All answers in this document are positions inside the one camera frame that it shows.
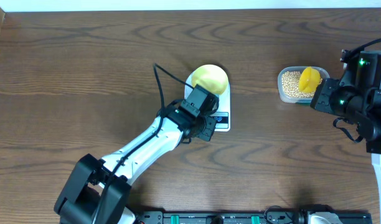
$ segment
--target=plastic container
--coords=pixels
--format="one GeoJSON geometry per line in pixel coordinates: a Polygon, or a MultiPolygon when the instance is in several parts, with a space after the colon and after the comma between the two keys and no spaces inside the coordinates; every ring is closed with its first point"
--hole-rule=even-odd
{"type": "MultiPolygon", "coordinates": [[[[279,73],[279,75],[278,75],[278,89],[279,89],[280,99],[283,102],[286,102],[286,103],[310,103],[313,100],[312,98],[291,97],[291,96],[286,95],[285,92],[283,91],[283,85],[282,85],[283,74],[285,74],[285,72],[300,72],[300,73],[302,73],[304,71],[304,69],[307,67],[308,66],[287,67],[279,73]]],[[[319,68],[319,67],[312,67],[312,68],[319,71],[319,74],[321,75],[322,79],[330,78],[329,74],[327,73],[327,71],[325,69],[319,68]]]]}

